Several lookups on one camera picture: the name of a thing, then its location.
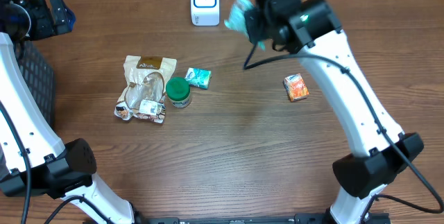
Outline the small teal white packet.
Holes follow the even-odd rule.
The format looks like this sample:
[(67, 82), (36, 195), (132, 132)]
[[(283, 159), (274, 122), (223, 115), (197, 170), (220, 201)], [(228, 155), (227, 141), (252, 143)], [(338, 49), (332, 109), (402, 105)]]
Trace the small teal white packet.
[(212, 72), (209, 70), (190, 67), (185, 75), (185, 80), (191, 86), (208, 89), (211, 77)]

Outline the teal tissue packet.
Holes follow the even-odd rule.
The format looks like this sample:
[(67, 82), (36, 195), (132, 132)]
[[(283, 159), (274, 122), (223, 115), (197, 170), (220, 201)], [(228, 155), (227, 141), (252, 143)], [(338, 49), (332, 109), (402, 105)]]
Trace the teal tissue packet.
[(253, 8), (254, 6), (250, 0), (235, 0), (231, 7), (228, 19), (224, 21), (225, 27), (241, 33), (248, 38), (245, 13), (247, 10)]

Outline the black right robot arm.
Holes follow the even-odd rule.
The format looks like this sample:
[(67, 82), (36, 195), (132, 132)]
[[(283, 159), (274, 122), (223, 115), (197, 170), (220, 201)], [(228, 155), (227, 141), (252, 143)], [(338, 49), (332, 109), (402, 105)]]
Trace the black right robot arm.
[(350, 153), (335, 161), (339, 194), (325, 214), (297, 214), (297, 223), (388, 223), (371, 214), (384, 188), (423, 150), (386, 112), (357, 64), (347, 35), (326, 0), (256, 0), (246, 11), (253, 44), (272, 40), (282, 59), (297, 58), (344, 129)]

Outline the beige brown snack pouch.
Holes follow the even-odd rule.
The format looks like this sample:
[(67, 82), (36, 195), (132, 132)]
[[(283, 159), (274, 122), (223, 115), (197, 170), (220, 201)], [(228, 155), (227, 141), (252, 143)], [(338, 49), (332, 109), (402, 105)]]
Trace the beige brown snack pouch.
[(114, 115), (162, 124), (166, 117), (166, 85), (177, 60), (157, 56), (128, 55), (123, 64), (126, 88), (117, 100)]

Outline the orange white snack packet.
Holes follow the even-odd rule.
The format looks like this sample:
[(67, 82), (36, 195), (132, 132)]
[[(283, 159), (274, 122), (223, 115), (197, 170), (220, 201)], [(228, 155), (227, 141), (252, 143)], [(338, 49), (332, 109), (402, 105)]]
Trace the orange white snack packet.
[(283, 84), (291, 102), (299, 101), (309, 96), (309, 90), (300, 74), (287, 76), (283, 80)]

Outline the green lid seasoning jar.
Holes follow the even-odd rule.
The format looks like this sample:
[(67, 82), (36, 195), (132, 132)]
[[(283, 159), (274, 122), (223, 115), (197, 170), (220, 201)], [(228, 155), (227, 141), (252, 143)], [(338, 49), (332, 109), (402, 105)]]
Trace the green lid seasoning jar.
[(174, 77), (168, 81), (166, 95), (174, 107), (184, 108), (191, 103), (190, 85), (181, 77)]

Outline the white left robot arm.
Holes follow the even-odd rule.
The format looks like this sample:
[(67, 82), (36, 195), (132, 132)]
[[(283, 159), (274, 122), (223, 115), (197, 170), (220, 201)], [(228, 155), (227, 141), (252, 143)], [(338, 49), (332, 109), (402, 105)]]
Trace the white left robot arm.
[(89, 144), (64, 143), (52, 128), (55, 76), (33, 42), (70, 33), (75, 20), (63, 0), (1, 0), (1, 191), (48, 195), (97, 223), (142, 223), (97, 174)]

